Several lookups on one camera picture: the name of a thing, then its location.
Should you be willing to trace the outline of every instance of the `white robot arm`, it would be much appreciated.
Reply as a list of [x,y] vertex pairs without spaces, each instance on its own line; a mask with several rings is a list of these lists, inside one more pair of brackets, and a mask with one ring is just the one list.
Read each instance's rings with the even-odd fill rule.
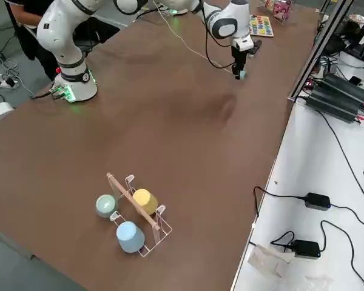
[[[143,1],[146,0],[113,0],[116,8],[126,15],[136,13],[145,4]],[[224,9],[203,0],[162,0],[162,4],[174,10],[188,9],[201,18],[214,38],[230,38],[235,60],[232,72],[236,79],[245,77],[246,58],[255,46],[249,31],[249,0],[231,0]]]
[[[47,9],[38,26],[39,43],[52,52],[58,62],[57,77],[51,92],[68,102],[84,101],[97,93],[96,82],[86,66],[84,55],[74,44],[76,27],[92,16],[104,0],[55,0]],[[126,15],[138,12],[147,0],[113,0],[117,9]],[[232,72],[237,79],[244,78],[248,52],[254,48],[249,35],[249,0],[231,0],[220,9],[201,0],[162,0],[168,7],[188,9],[198,15],[209,33],[217,38],[231,38]]]

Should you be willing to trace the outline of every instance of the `colorful board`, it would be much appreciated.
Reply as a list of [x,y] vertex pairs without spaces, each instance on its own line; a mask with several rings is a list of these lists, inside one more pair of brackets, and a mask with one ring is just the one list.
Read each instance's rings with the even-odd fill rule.
[[251,35],[265,36],[268,38],[274,37],[271,22],[269,21],[269,17],[267,16],[251,15],[251,20],[249,21],[249,29],[251,31]]

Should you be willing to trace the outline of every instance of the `power strip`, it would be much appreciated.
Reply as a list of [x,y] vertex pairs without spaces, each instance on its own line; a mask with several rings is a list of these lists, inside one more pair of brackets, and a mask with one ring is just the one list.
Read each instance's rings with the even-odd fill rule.
[[19,87],[19,81],[14,80],[13,82],[15,83],[14,86],[11,86],[10,84],[8,84],[3,78],[2,78],[2,74],[0,74],[0,88],[4,88],[4,89],[16,89]]

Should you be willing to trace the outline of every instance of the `wooden rod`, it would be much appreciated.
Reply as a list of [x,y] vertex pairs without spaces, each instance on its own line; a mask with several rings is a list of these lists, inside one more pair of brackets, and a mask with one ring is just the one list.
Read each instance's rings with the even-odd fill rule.
[[148,215],[148,213],[132,198],[131,194],[113,177],[111,173],[107,174],[109,184],[112,187],[112,189],[115,187],[117,188],[127,199],[129,202],[132,203],[134,208],[137,210],[137,212],[142,215],[147,222],[151,225],[153,229],[156,231],[160,231],[159,225],[151,218],[151,216]]

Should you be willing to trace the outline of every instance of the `brown table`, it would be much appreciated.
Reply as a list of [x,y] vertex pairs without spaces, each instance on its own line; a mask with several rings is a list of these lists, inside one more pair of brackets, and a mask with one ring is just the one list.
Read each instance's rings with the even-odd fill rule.
[[[30,101],[0,122],[0,231],[89,290],[229,289],[255,216],[251,190],[268,177],[312,46],[317,15],[296,10],[295,23],[272,20],[275,38],[243,82],[158,15],[97,47],[96,98]],[[198,18],[170,21],[204,52]],[[232,60],[212,40],[209,51]],[[167,205],[174,230],[145,258],[123,253],[95,213],[107,172],[135,174]]]

